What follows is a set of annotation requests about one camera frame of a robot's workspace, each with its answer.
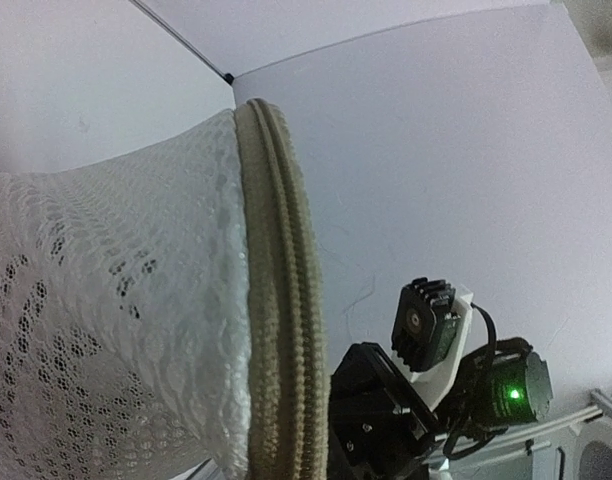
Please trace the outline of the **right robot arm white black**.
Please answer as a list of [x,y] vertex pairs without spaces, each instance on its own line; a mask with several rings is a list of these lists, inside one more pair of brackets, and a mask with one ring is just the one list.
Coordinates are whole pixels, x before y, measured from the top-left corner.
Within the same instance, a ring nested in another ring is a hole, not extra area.
[[547,415],[548,367],[521,338],[464,357],[456,382],[428,406],[376,343],[352,345],[331,380],[330,479],[427,479],[427,460],[460,460],[509,428]]

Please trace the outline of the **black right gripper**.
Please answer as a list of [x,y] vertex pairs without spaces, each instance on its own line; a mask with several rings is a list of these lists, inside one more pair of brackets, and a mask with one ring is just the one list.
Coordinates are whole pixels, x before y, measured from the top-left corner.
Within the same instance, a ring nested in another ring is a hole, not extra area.
[[427,479],[436,417],[376,343],[355,343],[331,377],[330,479]]

